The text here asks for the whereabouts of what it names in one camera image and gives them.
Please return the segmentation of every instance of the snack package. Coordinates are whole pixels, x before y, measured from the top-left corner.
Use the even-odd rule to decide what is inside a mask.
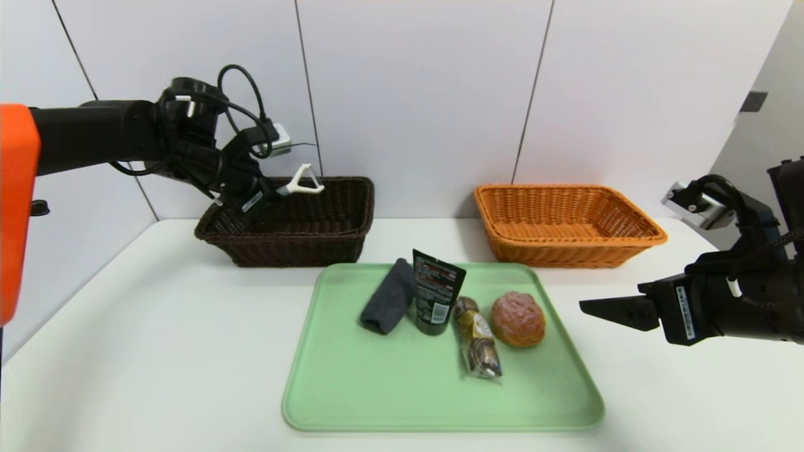
[[[472,298],[458,297],[453,317],[461,336],[461,353],[471,376],[493,380],[503,376],[494,336]]]

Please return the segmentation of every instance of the orange wicker basket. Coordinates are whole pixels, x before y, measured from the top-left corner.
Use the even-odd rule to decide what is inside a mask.
[[[502,262],[612,268],[667,241],[624,195],[600,185],[482,185],[474,199]]]

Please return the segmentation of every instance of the white wall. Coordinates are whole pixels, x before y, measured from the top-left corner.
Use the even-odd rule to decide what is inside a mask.
[[[299,146],[264,171],[367,175],[380,217],[476,215],[472,189],[510,182],[518,156],[517,183],[604,183],[667,215],[658,199],[714,162],[790,3],[556,0],[531,101],[551,0],[59,0],[100,97],[243,64],[295,142],[320,139],[321,162]],[[226,89],[256,109],[237,74]],[[143,184],[160,218],[210,204]]]
[[[550,0],[298,3],[326,175],[365,175],[378,217],[475,216],[509,183]]]
[[[2,0],[0,101],[76,106],[92,93],[49,0]],[[81,286],[155,221],[134,178],[110,166],[39,177],[17,314],[6,326],[8,360]]]
[[[768,204],[787,231],[765,170],[804,155],[804,3],[790,8],[754,88],[767,91],[768,99],[759,112],[740,113],[712,173]],[[731,248],[740,235],[734,227],[701,233],[720,249]]]
[[[557,0],[517,183],[602,183],[649,214],[706,174],[791,0]]]
[[[268,115],[294,142],[315,143],[302,46],[293,0],[59,0],[65,26],[101,99],[156,101],[170,80],[189,76],[215,84],[226,64],[254,77]],[[224,91],[256,112],[240,74],[226,75]],[[249,120],[234,113],[241,127]],[[234,134],[221,117],[217,138]],[[315,146],[261,163],[267,175],[292,175],[303,162],[320,170]],[[157,216],[198,218],[210,200],[190,185],[157,175],[142,178]]]

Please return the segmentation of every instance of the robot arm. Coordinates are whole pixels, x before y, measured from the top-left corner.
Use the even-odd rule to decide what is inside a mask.
[[[218,116],[230,108],[248,114],[256,125],[218,150]],[[234,105],[200,80],[173,79],[157,103],[93,101],[69,109],[31,109],[31,115],[42,142],[37,175],[110,162],[128,175],[158,174],[192,184],[245,220],[289,194],[264,177],[252,158],[273,154],[279,133],[271,120]],[[118,162],[144,162],[146,168],[132,171]]]
[[[804,344],[804,160],[768,170],[790,232],[780,235],[771,209],[728,180],[707,175],[676,183],[662,201],[704,229],[737,218],[740,239],[702,254],[684,273],[637,286],[642,295],[586,300],[586,314],[642,331],[659,326],[667,342],[692,345],[714,336]],[[788,260],[784,247],[793,244]]]
[[[219,74],[219,85],[231,68],[252,81],[243,68],[230,65]],[[92,101],[67,109],[0,105],[0,341],[2,326],[16,307],[37,175],[111,163],[127,175],[165,176],[189,183],[223,204],[243,228],[293,193],[320,193],[324,186],[311,165],[302,165],[283,187],[260,171],[254,158],[281,154],[289,147],[273,149],[281,134],[263,113],[261,103],[258,117],[231,103],[219,87],[181,77],[173,79],[155,103]],[[215,142],[218,116],[229,116],[229,109],[249,116],[255,125],[236,129],[236,136],[219,150]],[[120,162],[143,162],[145,169],[133,171]],[[310,173],[314,187],[298,185],[305,172]]]

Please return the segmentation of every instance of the plastic wrapper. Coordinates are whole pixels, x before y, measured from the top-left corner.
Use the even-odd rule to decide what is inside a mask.
[[[461,336],[461,353],[471,376],[493,380],[503,376],[494,336],[472,298],[459,297],[453,317]]]
[[[544,339],[547,319],[530,294],[508,292],[491,308],[497,338],[513,347],[531,347]]]

